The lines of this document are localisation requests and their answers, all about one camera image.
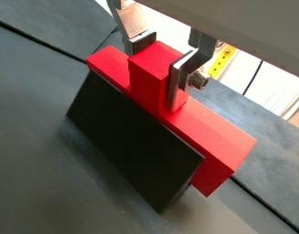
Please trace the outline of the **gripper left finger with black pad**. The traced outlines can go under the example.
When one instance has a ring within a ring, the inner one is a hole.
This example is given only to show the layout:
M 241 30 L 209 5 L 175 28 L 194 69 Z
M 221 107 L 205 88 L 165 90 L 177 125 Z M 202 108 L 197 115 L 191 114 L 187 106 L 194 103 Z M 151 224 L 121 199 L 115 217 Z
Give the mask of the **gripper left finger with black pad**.
M 146 14 L 135 0 L 107 0 L 107 6 L 122 32 L 125 53 L 133 56 L 157 41 L 150 30 Z

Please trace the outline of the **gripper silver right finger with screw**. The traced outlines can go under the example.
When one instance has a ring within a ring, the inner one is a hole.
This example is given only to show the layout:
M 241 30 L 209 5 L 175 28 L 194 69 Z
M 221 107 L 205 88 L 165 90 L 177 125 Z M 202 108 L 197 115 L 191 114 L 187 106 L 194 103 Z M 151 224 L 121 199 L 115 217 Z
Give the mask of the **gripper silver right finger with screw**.
M 209 83 L 212 76 L 201 68 L 213 58 L 217 42 L 217 38 L 191 29 L 189 45 L 194 50 L 190 50 L 169 69 L 166 106 L 171 112 L 187 102 L 191 88 L 202 90 Z

